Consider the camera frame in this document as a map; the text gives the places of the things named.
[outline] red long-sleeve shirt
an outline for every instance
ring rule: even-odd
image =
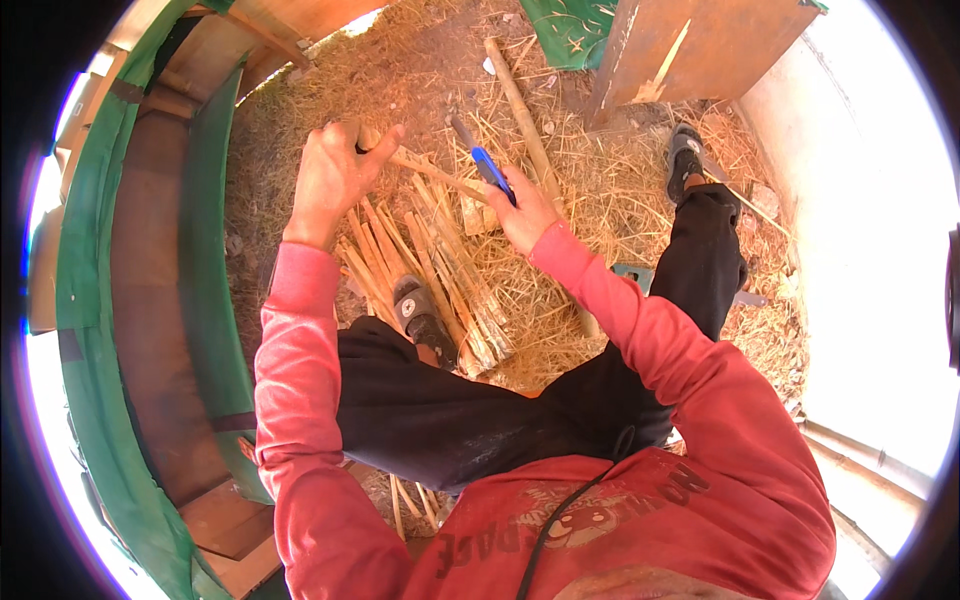
[[[732,344],[712,342],[674,304],[607,270],[563,222],[530,260],[674,406],[688,456],[641,450],[581,496],[550,528],[529,597],[553,598],[577,577],[629,564],[760,598],[814,597],[833,564],[833,523],[820,473],[770,384]],[[292,594],[513,597],[546,518],[610,462],[563,456],[474,482],[414,564],[337,467],[337,274],[326,252],[280,246],[256,356],[256,459],[276,499]]]

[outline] dirt ground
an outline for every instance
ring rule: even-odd
[[[543,141],[560,176],[566,216],[608,263],[653,268],[668,244],[673,215],[663,195],[663,154],[666,138],[680,120],[698,128],[711,155],[731,176],[732,187],[752,198],[755,189],[769,186],[755,141],[724,103],[624,107],[606,130],[585,133],[582,111],[592,74],[548,67],[538,44],[531,44],[532,35],[516,0],[403,0],[388,7],[365,34],[337,35],[323,44],[315,57],[317,74],[296,81],[280,74],[238,108],[228,154],[227,263],[251,364],[260,343],[259,308],[310,129],[348,118],[361,118],[380,131],[402,122],[408,148],[463,177],[468,162],[444,121],[456,112],[495,160],[520,161],[522,136],[499,83],[482,67],[486,37],[499,38],[507,62],[516,65],[517,84],[540,130],[552,132]],[[388,165],[374,203],[387,203],[401,216],[413,193],[409,178],[409,171]],[[763,308],[734,307],[722,337],[737,344],[784,404],[797,411],[807,358],[788,239],[749,209],[738,234],[750,267],[746,289],[771,302]],[[606,344],[606,337],[580,334],[559,287],[512,255],[502,231],[469,238],[468,245],[501,300],[509,320],[505,331],[517,348],[513,358],[489,373],[493,383],[518,391],[541,389]],[[366,314],[366,304],[342,281],[337,310],[339,320],[349,323]],[[370,481],[368,493],[392,523],[388,478],[378,474]],[[422,519],[414,522],[406,507],[403,511],[409,536],[430,534]]]

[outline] blue utility knife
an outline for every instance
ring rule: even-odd
[[[480,175],[491,185],[495,185],[503,190],[503,193],[507,195],[507,198],[510,199],[510,204],[516,206],[516,195],[514,195],[514,190],[510,188],[510,184],[507,183],[507,180],[503,177],[503,174],[500,173],[500,170],[496,168],[496,165],[493,164],[493,159],[490,158],[490,155],[487,154],[487,151],[477,146],[476,141],[473,139],[473,136],[470,135],[467,126],[464,125],[463,121],[454,116],[450,120],[450,125],[453,126],[453,130],[456,131],[457,136],[460,137],[460,141],[464,142],[468,148],[470,148],[470,156],[473,157],[473,161],[477,163],[477,171],[480,172]]]

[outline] splintered wood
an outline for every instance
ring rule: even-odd
[[[410,159],[428,164],[416,156]],[[422,279],[459,350],[460,370],[477,377],[513,355],[514,346],[502,328],[507,317],[464,245],[446,181],[428,183],[415,173],[410,182],[417,192],[411,196],[414,210],[396,219],[386,204],[374,207],[364,198],[360,211],[366,222],[357,212],[348,214],[355,245],[343,236],[336,252],[366,296],[369,311],[402,334],[394,287],[406,275]]]

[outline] white wall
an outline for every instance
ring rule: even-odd
[[[957,179],[911,68],[860,0],[834,0],[740,106],[796,203],[808,416],[936,475],[958,377],[944,319]]]

